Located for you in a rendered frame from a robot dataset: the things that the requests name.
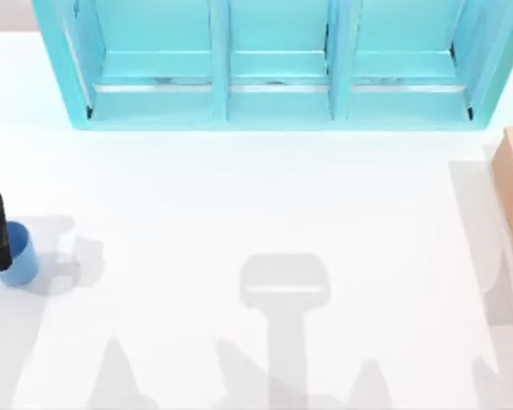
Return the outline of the light blue rack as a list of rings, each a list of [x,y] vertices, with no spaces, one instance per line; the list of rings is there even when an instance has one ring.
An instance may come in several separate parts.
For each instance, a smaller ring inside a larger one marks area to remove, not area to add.
[[[473,130],[513,0],[31,0],[73,127]]]

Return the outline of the blue cup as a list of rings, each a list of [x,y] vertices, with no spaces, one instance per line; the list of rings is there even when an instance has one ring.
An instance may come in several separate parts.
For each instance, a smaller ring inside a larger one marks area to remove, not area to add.
[[[0,272],[0,281],[8,287],[28,285],[38,275],[38,258],[29,230],[20,222],[8,221],[11,265]]]

